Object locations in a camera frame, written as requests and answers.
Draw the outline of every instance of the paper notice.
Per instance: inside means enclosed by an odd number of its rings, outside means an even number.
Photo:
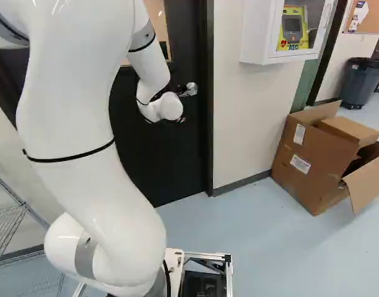
[[[370,9],[368,8],[368,3],[366,1],[357,1],[353,20],[356,20],[361,24],[369,11]]]
[[[293,155],[290,164],[296,167],[296,169],[300,170],[302,173],[308,174],[309,169],[311,168],[311,164],[308,162],[302,160],[299,156],[296,154]]]
[[[297,124],[293,142],[295,144],[302,145],[304,135],[305,135],[305,127],[303,125]]]
[[[351,33],[356,32],[356,30],[357,30],[357,25],[358,25],[358,24],[359,24],[358,21],[353,20],[353,21],[351,22],[351,26],[349,27],[348,32],[351,32]]]

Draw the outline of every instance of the black trash can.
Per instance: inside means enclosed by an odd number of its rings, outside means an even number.
[[[379,84],[379,59],[351,58],[345,66],[341,106],[361,109]]]

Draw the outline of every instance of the aed cabinet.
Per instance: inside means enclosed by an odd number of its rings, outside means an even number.
[[[240,62],[317,59],[334,0],[243,0]]]

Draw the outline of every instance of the black band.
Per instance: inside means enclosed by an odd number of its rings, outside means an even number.
[[[139,99],[137,99],[136,98],[136,100],[137,100],[137,102],[139,102],[141,105],[144,105],[144,106],[147,106],[148,104],[150,104],[150,103],[147,103],[147,104],[144,104],[143,102],[141,102]]]
[[[115,139],[111,140],[109,143],[103,145],[102,147],[99,147],[99,148],[96,148],[95,150],[91,150],[89,152],[86,152],[86,153],[80,153],[78,155],[74,155],[74,156],[69,156],[69,157],[63,157],[63,158],[53,158],[53,159],[37,159],[37,158],[32,158],[30,157],[29,155],[27,155],[27,152],[25,150],[23,150],[23,153],[27,156],[27,158],[32,161],[32,162],[36,162],[36,163],[59,163],[59,162],[65,162],[65,161],[71,161],[71,160],[75,160],[75,159],[80,159],[80,158],[84,158],[84,157],[87,157],[87,156],[90,156],[90,155],[93,155],[94,153],[99,153],[101,152],[102,150],[105,150],[107,147],[109,147],[111,144],[113,144],[115,141]]]
[[[135,53],[135,52],[137,52],[137,51],[142,51],[144,48],[148,48],[148,47],[151,45],[151,43],[154,42],[156,36],[157,36],[157,35],[156,35],[155,32],[154,32],[154,36],[152,37],[152,39],[151,39],[150,42],[148,42],[146,45],[144,45],[144,46],[142,46],[142,47],[140,47],[140,48],[130,49],[130,50],[129,50],[129,53]]]
[[[19,39],[22,39],[22,40],[25,40],[25,41],[29,41],[27,37],[23,36],[22,34],[20,34],[19,32],[15,31],[11,26],[9,26],[7,23],[5,23],[5,21],[3,21],[2,18],[0,18],[0,23],[2,26],[5,27],[5,29],[7,29],[8,31],[10,31],[13,35],[15,35],[17,38]]]

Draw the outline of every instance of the cardboard box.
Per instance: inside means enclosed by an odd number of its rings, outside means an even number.
[[[360,148],[316,125],[334,118],[340,101],[288,115],[272,166],[272,178],[311,214],[348,195],[359,213],[379,195],[379,142]]]
[[[353,122],[343,116],[324,119],[318,123],[318,128],[359,144],[360,147],[373,144],[379,138],[379,131]]]

